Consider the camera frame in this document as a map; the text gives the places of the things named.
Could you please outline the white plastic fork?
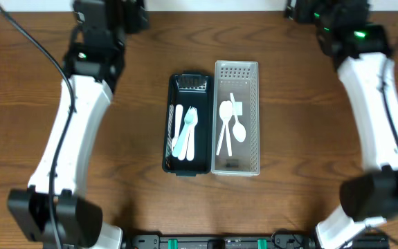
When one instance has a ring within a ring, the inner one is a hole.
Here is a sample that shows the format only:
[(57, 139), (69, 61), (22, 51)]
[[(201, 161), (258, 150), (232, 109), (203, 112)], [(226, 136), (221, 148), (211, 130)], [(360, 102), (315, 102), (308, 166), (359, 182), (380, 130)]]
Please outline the white plastic fork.
[(188, 109), (186, 115), (185, 115), (185, 118), (183, 120), (184, 121), (184, 126), (183, 126), (183, 128), (181, 130), (181, 133), (179, 135), (177, 143), (176, 143), (176, 145), (175, 145), (175, 147), (174, 147), (174, 149), (172, 151), (172, 155), (174, 157), (178, 158), (180, 156), (180, 154), (181, 154), (181, 151), (182, 151), (182, 149), (184, 147), (184, 143), (185, 143), (185, 140), (186, 140), (186, 136), (187, 136), (187, 134), (189, 132), (190, 126), (192, 125), (192, 123), (195, 120), (195, 113), (196, 113), (196, 108), (195, 107), (190, 107)]
[(198, 113), (196, 108), (195, 120), (190, 126), (189, 132), (186, 136), (184, 147), (181, 151), (180, 156), (178, 157), (179, 160), (184, 160), (186, 158), (188, 161), (192, 161), (195, 157), (195, 127), (197, 123)]
[(183, 116), (183, 105), (177, 104), (175, 107), (175, 114), (174, 114), (174, 137), (172, 138), (172, 151), (174, 151), (174, 147), (179, 139), (179, 133), (181, 128), (181, 121)]

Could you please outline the white plastic spoon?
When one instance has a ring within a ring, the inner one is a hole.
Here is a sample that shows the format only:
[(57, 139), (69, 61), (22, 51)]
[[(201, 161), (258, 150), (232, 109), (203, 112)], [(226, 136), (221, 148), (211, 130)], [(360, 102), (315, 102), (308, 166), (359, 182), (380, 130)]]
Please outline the white plastic spoon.
[(238, 119), (237, 105), (233, 93), (230, 93), (230, 100), (233, 104), (233, 115), (235, 118), (235, 124), (233, 126), (233, 135), (238, 142), (244, 142), (246, 139), (246, 130), (244, 125), (242, 125)]
[(224, 138), (224, 132), (225, 132), (225, 127), (226, 127), (226, 121), (225, 121), (225, 115), (220, 115), (220, 118), (222, 120), (222, 127), (221, 127), (221, 131), (220, 131), (220, 135), (219, 135), (219, 140), (217, 143), (217, 151), (216, 151), (216, 156), (218, 156), (220, 154), (221, 151), (221, 146), (223, 143), (223, 138)]
[(229, 133), (229, 122), (230, 119), (232, 118), (233, 115), (233, 104), (230, 100), (223, 101), (220, 105), (219, 108), (219, 117), (220, 115), (225, 115), (225, 121), (226, 121), (226, 129), (224, 132), (224, 135), (226, 135), (226, 146), (227, 146), (227, 151), (228, 155), (232, 156), (232, 144), (230, 140), (230, 133)]

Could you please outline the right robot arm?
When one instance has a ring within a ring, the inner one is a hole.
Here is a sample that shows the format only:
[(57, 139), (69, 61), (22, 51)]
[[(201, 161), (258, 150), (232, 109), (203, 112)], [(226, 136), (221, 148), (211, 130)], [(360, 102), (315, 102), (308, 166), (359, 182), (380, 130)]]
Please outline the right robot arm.
[(398, 95), (386, 29), (366, 0), (288, 1), (287, 18), (312, 24), (350, 100), (363, 174), (343, 182), (339, 206), (315, 228), (315, 248), (385, 248), (379, 226), (398, 217)]

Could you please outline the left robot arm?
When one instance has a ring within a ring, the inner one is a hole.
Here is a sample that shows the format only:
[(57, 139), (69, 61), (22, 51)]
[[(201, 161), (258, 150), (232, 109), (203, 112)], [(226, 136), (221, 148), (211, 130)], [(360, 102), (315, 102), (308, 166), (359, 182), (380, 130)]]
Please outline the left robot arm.
[(60, 103), (42, 159), (7, 206), (29, 241), (45, 248), (122, 248), (121, 228), (85, 197), (96, 135), (125, 68), (126, 38), (149, 27), (143, 0), (74, 1), (76, 25), (57, 70)]

